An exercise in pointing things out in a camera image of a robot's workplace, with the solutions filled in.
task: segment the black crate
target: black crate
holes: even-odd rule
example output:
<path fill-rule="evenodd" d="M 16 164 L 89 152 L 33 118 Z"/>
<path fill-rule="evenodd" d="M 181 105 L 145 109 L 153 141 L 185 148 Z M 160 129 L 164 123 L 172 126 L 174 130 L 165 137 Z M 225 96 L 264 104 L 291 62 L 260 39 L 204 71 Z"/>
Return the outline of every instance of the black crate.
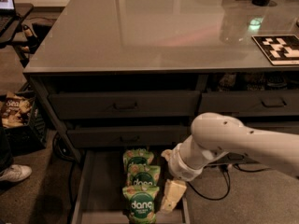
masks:
<path fill-rule="evenodd" d="M 16 94 L 25 98 L 35 97 L 32 91 L 18 92 Z M 11 151 L 15 156 L 45 148 L 47 145 L 48 129 L 42 117 L 38 101 L 35 100 L 33 102 L 27 124 L 19 127 L 5 128 L 5 131 Z"/>

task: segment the snack package in basket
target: snack package in basket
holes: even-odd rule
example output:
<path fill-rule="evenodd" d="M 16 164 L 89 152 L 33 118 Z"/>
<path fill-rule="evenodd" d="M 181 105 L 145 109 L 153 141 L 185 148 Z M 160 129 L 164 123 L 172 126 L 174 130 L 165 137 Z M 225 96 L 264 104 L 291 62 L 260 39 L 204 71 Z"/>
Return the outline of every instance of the snack package in basket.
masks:
<path fill-rule="evenodd" d="M 122 189 L 129 203 L 130 223 L 150 224 L 156 222 L 154 200 L 159 187 L 149 185 L 129 186 Z"/>
<path fill-rule="evenodd" d="M 126 186 L 153 185 L 159 180 L 161 167 L 156 165 L 132 164 L 128 167 Z"/>
<path fill-rule="evenodd" d="M 154 155 L 152 152 L 144 148 L 126 150 L 123 154 L 124 172 L 128 171 L 128 167 L 132 164 L 147 164 L 150 165 Z"/>
<path fill-rule="evenodd" d="M 27 99 L 8 92 L 1 107 L 3 126 L 12 128 L 27 124 L 33 102 L 34 98 Z"/>

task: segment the laptop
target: laptop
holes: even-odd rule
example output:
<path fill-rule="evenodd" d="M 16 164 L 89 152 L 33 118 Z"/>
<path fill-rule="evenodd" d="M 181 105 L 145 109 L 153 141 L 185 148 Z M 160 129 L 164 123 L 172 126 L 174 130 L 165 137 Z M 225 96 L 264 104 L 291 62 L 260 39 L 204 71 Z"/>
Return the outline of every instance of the laptop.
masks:
<path fill-rule="evenodd" d="M 0 35 L 16 19 L 14 0 L 0 0 Z"/>

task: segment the black and white checkered board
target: black and white checkered board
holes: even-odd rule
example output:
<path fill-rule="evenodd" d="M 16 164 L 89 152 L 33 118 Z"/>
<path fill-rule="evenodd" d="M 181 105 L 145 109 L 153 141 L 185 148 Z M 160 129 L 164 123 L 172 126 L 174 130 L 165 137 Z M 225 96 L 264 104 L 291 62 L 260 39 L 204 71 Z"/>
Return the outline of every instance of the black and white checkered board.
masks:
<path fill-rule="evenodd" d="M 299 64 L 299 39 L 296 35 L 255 35 L 252 38 L 271 64 Z"/>

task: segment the person's foot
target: person's foot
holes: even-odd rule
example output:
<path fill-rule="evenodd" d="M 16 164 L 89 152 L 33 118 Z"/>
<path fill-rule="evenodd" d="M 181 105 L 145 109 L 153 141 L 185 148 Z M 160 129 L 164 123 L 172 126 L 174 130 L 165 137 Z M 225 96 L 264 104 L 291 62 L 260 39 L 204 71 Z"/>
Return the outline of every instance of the person's foot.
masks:
<path fill-rule="evenodd" d="M 13 164 L 0 174 L 0 182 L 21 182 L 30 176 L 31 173 L 32 170 L 30 167 Z"/>

